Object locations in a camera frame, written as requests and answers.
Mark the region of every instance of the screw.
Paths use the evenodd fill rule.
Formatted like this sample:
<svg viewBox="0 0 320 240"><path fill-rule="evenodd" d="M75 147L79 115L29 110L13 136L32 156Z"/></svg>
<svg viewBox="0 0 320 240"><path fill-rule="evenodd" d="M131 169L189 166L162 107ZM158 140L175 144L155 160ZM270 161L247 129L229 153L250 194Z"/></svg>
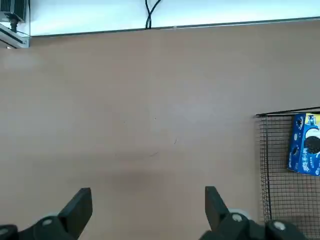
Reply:
<svg viewBox="0 0 320 240"><path fill-rule="evenodd" d="M275 226L276 229L281 230L281 231L286 229L286 226L280 221L275 221L273 223L273 225Z"/></svg>
<svg viewBox="0 0 320 240"><path fill-rule="evenodd" d="M242 217L239 214L233 214L232 215L232 219L235 220L236 222L241 222L242 221Z"/></svg>
<svg viewBox="0 0 320 240"><path fill-rule="evenodd" d="M0 235L6 234L7 232L9 232L9 230L6 228L0 229Z"/></svg>
<svg viewBox="0 0 320 240"><path fill-rule="evenodd" d="M47 225L50 225L51 223L52 223L51 219L46 219L42 222L42 226L47 226Z"/></svg>

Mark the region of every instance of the metal wire rack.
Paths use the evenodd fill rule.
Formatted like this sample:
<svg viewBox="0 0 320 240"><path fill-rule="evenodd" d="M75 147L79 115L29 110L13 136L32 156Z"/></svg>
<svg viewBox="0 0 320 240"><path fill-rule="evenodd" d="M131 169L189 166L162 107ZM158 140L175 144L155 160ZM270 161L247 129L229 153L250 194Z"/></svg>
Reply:
<svg viewBox="0 0 320 240"><path fill-rule="evenodd" d="M263 218L289 221L307 238L320 239L320 177L287 169L297 113L320 113L320 106L256 115Z"/></svg>

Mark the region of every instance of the black cable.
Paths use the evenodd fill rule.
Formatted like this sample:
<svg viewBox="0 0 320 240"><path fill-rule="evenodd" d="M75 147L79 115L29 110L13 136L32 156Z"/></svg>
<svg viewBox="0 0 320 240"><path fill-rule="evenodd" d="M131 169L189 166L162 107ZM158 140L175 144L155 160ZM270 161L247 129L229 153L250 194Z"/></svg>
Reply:
<svg viewBox="0 0 320 240"><path fill-rule="evenodd" d="M145 29L148 29L148 19L150 17L150 9L148 5L148 0L145 0L144 3L145 3L146 10L148 12L148 18L147 18L147 21L145 22Z"/></svg>
<svg viewBox="0 0 320 240"><path fill-rule="evenodd" d="M148 18L146 19L146 22L145 22L145 28L146 29L151 29L151 15L152 13L154 12L154 10L156 9L157 5L161 2L161 0L157 0L155 5L153 6L153 8L151 9L151 11L149 10L149 6L148 6L148 3L147 3L147 0L145 0L145 5L147 7L147 11L148 11Z"/></svg>
<svg viewBox="0 0 320 240"><path fill-rule="evenodd" d="M17 32L17 33L20 33L20 34L24 34L24 35L28 36L29 38L32 38L29 34L23 32L23 31L18 31L18 30L17 30L16 32Z"/></svg>

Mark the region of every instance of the oreo cookie box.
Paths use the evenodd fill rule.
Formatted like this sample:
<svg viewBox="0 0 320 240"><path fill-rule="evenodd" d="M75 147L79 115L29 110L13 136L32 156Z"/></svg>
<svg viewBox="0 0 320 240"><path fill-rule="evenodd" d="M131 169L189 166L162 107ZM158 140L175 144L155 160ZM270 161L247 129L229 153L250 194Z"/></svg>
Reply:
<svg viewBox="0 0 320 240"><path fill-rule="evenodd" d="M293 118L288 169L320 174L320 114L300 113Z"/></svg>

